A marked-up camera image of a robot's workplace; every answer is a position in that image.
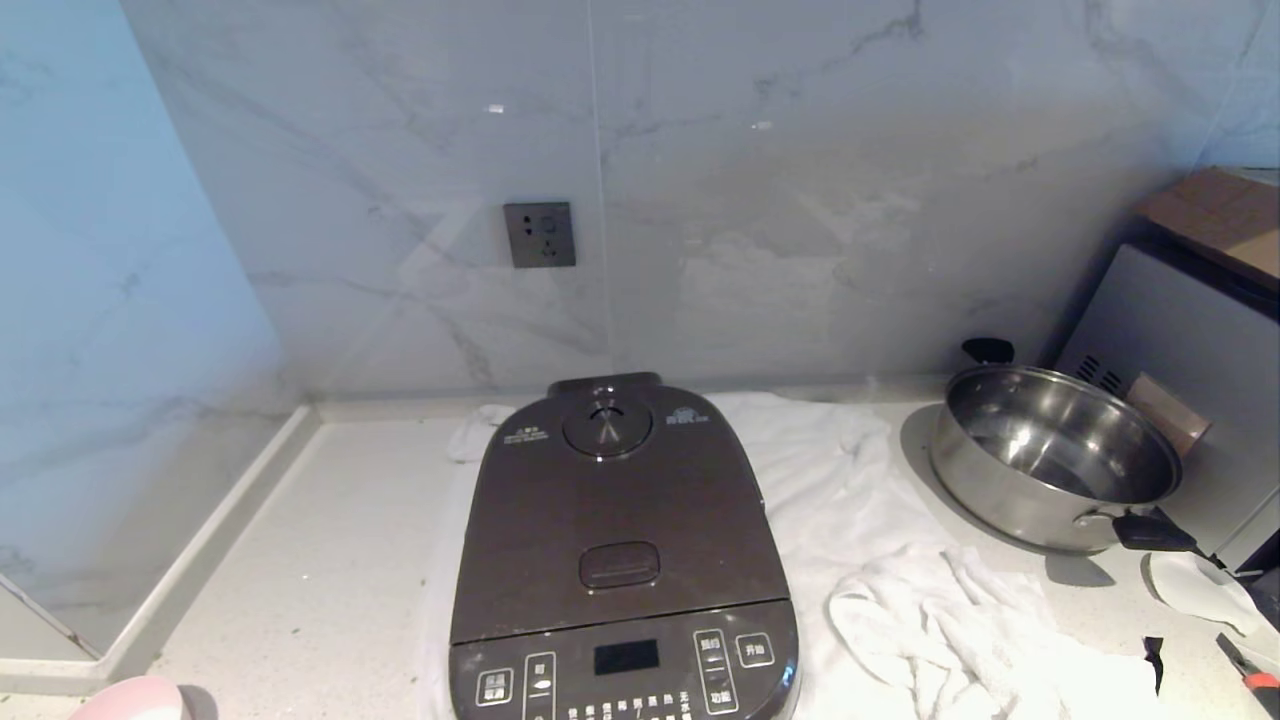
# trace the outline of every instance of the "control panel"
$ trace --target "control panel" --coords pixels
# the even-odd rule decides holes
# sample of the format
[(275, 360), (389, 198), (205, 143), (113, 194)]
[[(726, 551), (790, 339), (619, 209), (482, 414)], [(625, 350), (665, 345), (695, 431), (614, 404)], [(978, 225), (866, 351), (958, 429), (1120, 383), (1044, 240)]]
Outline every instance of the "control panel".
[(772, 720), (797, 651), (780, 600), (458, 644), (451, 689), (461, 720)]

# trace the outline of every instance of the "rice cooker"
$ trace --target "rice cooker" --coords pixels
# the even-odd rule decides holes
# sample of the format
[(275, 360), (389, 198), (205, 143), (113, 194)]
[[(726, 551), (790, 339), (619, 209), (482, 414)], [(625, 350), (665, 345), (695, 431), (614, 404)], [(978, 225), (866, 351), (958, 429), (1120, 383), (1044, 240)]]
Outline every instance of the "rice cooker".
[(799, 639), (751, 466), (653, 373), (556, 383), (485, 451), (458, 573), (460, 720), (787, 720)]

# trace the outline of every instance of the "speckled countertop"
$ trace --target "speckled countertop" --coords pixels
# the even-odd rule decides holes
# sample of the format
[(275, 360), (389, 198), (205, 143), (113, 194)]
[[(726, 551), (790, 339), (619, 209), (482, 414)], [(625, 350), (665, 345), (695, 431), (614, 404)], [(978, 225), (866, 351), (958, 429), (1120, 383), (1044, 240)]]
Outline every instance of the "speckled countertop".
[[(1133, 655), (1143, 635), (1164, 637), (1170, 719), (1267, 717), (1213, 643), (1224, 626), (1156, 601), (1143, 553), (1046, 556), (970, 523), (928, 469), (933, 405), (868, 407), (900, 429), (895, 461), (959, 542), (997, 570), (1039, 577), (1061, 629), (1087, 644)], [(424, 628), (449, 621), (425, 610), (428, 569), (440, 528), (467, 507), (466, 498), (461, 510), (442, 500), (458, 498), (444, 446), (462, 410), (442, 414), (319, 430), (151, 667), (184, 685), (196, 720), (422, 715), (415, 669)], [(0, 717), (63, 720), (81, 702), (0, 696)]]

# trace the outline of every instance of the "electrical socket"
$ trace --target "electrical socket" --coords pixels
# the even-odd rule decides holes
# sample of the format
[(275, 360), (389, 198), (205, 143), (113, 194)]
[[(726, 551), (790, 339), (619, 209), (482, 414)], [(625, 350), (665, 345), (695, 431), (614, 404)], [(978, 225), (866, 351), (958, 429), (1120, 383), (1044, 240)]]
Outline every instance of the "electrical socket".
[(517, 268), (564, 268), (577, 264), (568, 202), (509, 202), (502, 206)]

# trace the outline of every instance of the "digital display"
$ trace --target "digital display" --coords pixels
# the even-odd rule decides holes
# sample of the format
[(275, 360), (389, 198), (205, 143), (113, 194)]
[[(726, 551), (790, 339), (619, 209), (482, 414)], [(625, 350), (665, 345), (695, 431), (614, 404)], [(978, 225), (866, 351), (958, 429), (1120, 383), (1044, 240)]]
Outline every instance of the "digital display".
[(595, 674), (612, 675), (658, 666), (658, 641), (602, 644), (595, 648)]

